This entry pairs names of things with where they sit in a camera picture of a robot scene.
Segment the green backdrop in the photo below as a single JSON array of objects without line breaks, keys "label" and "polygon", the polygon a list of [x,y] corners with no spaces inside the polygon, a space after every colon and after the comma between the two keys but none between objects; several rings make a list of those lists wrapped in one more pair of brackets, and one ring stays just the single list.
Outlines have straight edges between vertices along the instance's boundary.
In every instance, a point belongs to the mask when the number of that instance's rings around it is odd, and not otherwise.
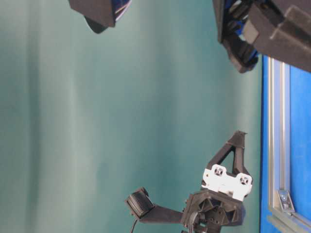
[{"label": "green backdrop", "polygon": [[0,232],[128,232],[140,186],[181,210],[237,129],[254,186],[223,232],[259,231],[261,69],[231,65],[211,1],[134,0],[102,35],[66,0],[2,0],[0,21]]}]

